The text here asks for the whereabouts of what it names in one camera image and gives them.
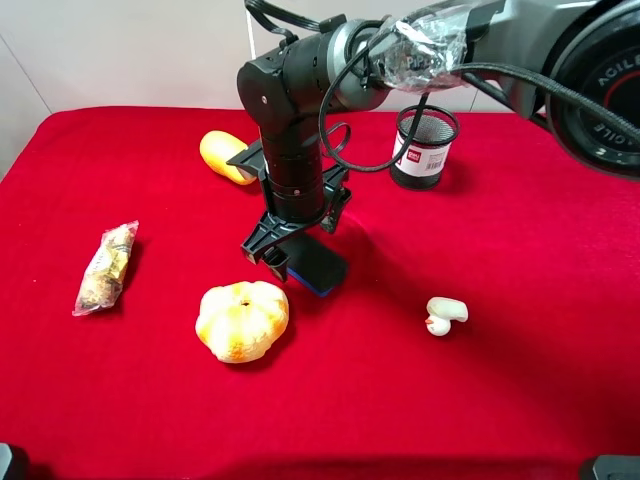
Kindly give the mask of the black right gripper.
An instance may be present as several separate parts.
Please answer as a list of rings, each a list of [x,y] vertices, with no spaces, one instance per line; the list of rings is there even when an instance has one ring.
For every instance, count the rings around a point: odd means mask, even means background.
[[[342,211],[352,197],[351,191],[343,186],[343,182],[347,179],[348,170],[339,165],[325,170],[323,172],[325,211],[317,219],[296,223],[283,220],[273,212],[273,194],[265,168],[258,180],[265,197],[267,210],[251,234],[242,243],[245,257],[255,265],[263,262],[278,280],[286,281],[291,276],[287,273],[289,258],[281,250],[281,244],[300,234],[310,235],[307,231],[314,226],[319,226],[329,234],[334,233]]]

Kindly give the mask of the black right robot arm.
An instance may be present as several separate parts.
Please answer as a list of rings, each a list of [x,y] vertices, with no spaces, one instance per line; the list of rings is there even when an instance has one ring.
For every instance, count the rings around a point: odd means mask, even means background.
[[[597,170],[639,174],[639,5],[635,1],[438,1],[400,18],[315,21],[245,5],[277,48],[237,75],[260,137],[231,163],[258,178],[266,209],[245,257],[280,280],[327,290],[344,260],[310,238],[336,229],[353,166],[326,119],[369,111],[393,90],[426,98],[469,84],[550,132]]]

